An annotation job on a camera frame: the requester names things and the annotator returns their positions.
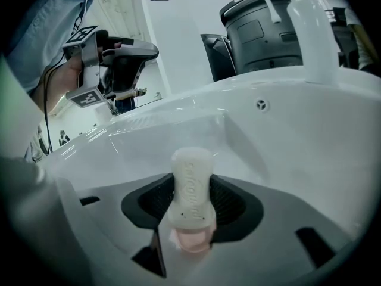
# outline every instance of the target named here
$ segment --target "white curved arm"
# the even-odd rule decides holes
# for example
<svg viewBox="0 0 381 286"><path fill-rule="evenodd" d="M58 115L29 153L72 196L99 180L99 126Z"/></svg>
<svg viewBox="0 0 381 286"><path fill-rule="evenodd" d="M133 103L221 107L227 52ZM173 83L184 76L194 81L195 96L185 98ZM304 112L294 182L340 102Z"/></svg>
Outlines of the white curved arm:
<svg viewBox="0 0 381 286"><path fill-rule="evenodd" d="M339 57L332 27L317 0L291 0L287 7L309 83L335 85Z"/></svg>

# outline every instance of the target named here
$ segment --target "black slot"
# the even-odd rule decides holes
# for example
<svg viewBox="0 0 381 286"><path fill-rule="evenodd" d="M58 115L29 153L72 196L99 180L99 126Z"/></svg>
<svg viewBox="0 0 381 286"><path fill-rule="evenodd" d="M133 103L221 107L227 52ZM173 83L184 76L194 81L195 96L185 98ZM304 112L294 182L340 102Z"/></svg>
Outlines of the black slot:
<svg viewBox="0 0 381 286"><path fill-rule="evenodd" d="M157 229L152 237L151 245L141 249L132 260L162 278L167 277Z"/></svg>
<svg viewBox="0 0 381 286"><path fill-rule="evenodd" d="M79 201L81 202L81 205L87 206L88 204L92 204L92 203L100 201L100 199L96 196L90 196L90 197L81 198Z"/></svg>
<svg viewBox="0 0 381 286"><path fill-rule="evenodd" d="M335 252L313 228L302 228L296 231L300 242L316 268L323 266L335 256Z"/></svg>
<svg viewBox="0 0 381 286"><path fill-rule="evenodd" d="M210 201L216 211L217 230L211 243L239 241L253 232L263 218L263 205L254 195L219 178L210 177ZM174 178L167 176L123 198L124 215L138 228L158 228L174 195Z"/></svg>

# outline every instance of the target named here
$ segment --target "black cable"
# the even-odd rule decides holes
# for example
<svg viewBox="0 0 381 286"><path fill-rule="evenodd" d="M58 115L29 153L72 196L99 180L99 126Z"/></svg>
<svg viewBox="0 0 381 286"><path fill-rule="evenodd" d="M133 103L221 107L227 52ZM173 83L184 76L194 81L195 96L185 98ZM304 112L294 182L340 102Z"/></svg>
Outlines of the black cable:
<svg viewBox="0 0 381 286"><path fill-rule="evenodd" d="M74 27L73 27L73 31L71 32L71 35L75 34L76 32L78 32L79 30L79 27L81 26L82 24L82 21L83 21L83 16L85 14L86 10L83 9L83 11L80 12L80 14L78 15L78 17L76 18L76 21L74 22ZM79 25L77 25L77 20L78 19L81 19L81 22ZM59 62L57 62L54 66L52 66L46 73L45 73L45 77L44 77L44 82L43 82L43 112L44 112L44 115L45 115L45 124L46 124L46 131L48 132L48 143L49 143L49 146L48 146L48 153L52 153L53 152L53 148L52 148L52 142L50 140L50 131L49 131L49 122L48 122L48 109L47 109L47 101L48 101L48 86L49 86L49 82L50 82L50 78L52 77L52 75L54 74L54 72L60 67L57 65L62 61L62 59L64 58L65 56L65 53L62 54L62 57L60 59Z"/></svg>
<svg viewBox="0 0 381 286"><path fill-rule="evenodd" d="M59 68L57 67L57 65L62 62L62 59L64 58L64 55L65 54L62 54L62 57L61 59L59 60L59 62L57 62L54 66L52 66L46 73L45 73L45 77L44 77L44 81L43 81L43 112L44 112L44 115L45 115L45 124L46 124L46 131L47 131L47 134L48 134L48 153L52 153L53 152L53 148L52 148L52 142L51 142L51 139L50 139L50 131L49 131L49 122L48 122L48 109L47 109L47 102L48 102L48 86L49 86L49 82L50 82L50 79L52 77L52 75L54 74L54 72Z"/></svg>

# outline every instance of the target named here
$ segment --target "black recessed holder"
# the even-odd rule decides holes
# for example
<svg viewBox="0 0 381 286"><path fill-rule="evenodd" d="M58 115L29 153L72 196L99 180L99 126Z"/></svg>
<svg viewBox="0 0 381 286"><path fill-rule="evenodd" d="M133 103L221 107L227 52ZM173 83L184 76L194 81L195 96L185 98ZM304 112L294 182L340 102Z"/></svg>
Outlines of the black recessed holder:
<svg viewBox="0 0 381 286"><path fill-rule="evenodd" d="M92 203L96 203L100 201L100 199L97 196L90 196L90 197L81 198L79 201L81 202L81 205L87 206L88 204L92 204Z"/></svg>
<svg viewBox="0 0 381 286"><path fill-rule="evenodd" d="M157 230L173 195L174 177L169 173L125 196L121 209L135 226ZM210 177L210 200L217 221L211 244L239 241L254 231L263 218L263 205L256 196L216 175Z"/></svg>

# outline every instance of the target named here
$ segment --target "person's hand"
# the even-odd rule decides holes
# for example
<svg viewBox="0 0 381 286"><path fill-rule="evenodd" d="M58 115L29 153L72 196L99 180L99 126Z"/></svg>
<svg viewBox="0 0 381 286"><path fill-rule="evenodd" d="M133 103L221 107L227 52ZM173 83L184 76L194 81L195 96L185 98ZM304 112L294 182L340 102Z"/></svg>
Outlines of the person's hand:
<svg viewBox="0 0 381 286"><path fill-rule="evenodd" d="M48 98L60 97L77 89L78 75L82 71L81 55L71 57L59 67L50 78Z"/></svg>

